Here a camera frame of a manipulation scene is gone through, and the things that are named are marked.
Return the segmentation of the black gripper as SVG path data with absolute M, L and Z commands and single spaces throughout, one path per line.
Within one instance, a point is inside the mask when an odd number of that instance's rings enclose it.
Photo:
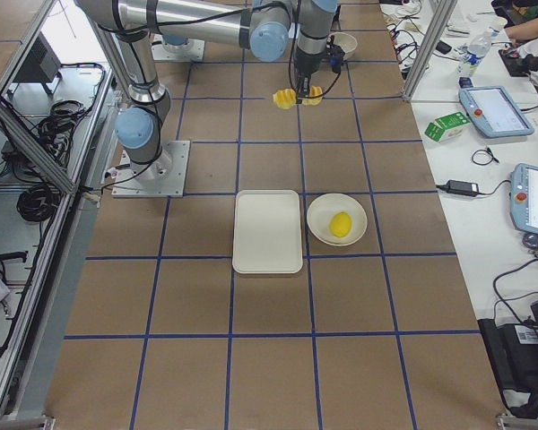
M 293 63 L 295 76 L 297 79 L 310 78 L 313 73 L 315 73 L 322 62 L 324 53 L 310 54 L 302 50 L 301 48 L 296 48 L 293 55 Z

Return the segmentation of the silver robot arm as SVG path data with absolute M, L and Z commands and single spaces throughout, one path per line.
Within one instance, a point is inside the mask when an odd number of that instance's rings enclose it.
M 77 6 L 106 35 L 117 39 L 132 106 L 118 116 L 116 133 L 136 179 L 160 179 L 172 165 L 161 143 L 169 91 L 157 74 L 152 36 L 181 56 L 199 41 L 240 47 L 263 62 L 288 52 L 290 86 L 274 94 L 274 104 L 288 109 L 296 104 L 316 105 L 322 98 L 322 89 L 310 80 L 327 53 L 338 8 L 335 1 L 255 1 L 249 8 L 152 0 L 79 1 Z

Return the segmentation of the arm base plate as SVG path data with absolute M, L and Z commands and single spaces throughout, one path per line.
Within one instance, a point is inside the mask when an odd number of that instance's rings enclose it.
M 162 144 L 161 156 L 140 176 L 143 167 L 131 164 L 126 151 L 122 162 L 128 167 L 119 169 L 117 185 L 111 190 L 115 198 L 181 198 L 184 195 L 190 141 L 169 141 Z
M 152 55 L 156 62 L 196 63 L 202 62 L 205 42 L 189 39 L 183 45 L 171 45 L 156 38 L 152 42 Z

